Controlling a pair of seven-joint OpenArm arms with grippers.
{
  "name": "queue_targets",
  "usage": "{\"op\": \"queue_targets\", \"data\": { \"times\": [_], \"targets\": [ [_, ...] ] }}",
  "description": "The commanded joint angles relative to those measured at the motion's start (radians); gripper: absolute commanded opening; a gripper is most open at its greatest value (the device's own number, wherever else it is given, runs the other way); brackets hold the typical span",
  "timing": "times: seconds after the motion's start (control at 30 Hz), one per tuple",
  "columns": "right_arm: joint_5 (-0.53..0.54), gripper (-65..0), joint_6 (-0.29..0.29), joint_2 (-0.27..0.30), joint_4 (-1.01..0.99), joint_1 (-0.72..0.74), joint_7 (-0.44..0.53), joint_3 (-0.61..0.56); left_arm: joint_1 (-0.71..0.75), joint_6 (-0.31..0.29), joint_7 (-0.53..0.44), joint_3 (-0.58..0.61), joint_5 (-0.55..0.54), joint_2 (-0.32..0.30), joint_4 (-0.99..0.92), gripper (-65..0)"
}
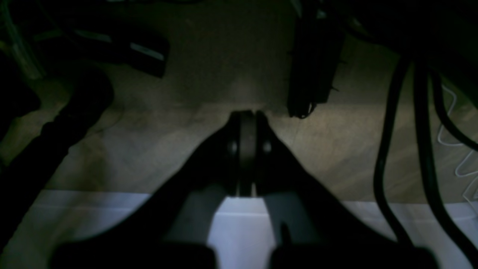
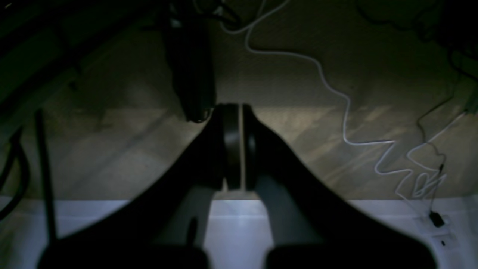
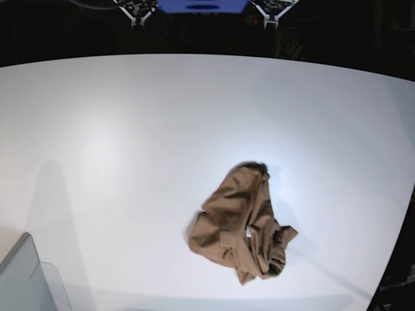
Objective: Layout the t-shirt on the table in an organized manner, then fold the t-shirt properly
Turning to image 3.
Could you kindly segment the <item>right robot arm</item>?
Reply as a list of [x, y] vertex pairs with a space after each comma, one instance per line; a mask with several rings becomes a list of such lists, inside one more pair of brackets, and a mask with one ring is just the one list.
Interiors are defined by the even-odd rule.
[[155, 13], [158, 7], [157, 1], [130, 1], [119, 9], [131, 21], [132, 28], [145, 27], [147, 19]]

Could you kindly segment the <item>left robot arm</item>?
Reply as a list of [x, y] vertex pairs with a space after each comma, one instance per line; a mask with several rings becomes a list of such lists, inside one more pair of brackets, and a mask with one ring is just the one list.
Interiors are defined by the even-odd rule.
[[264, 29], [277, 29], [280, 19], [299, 2], [300, 0], [250, 1], [262, 15]]

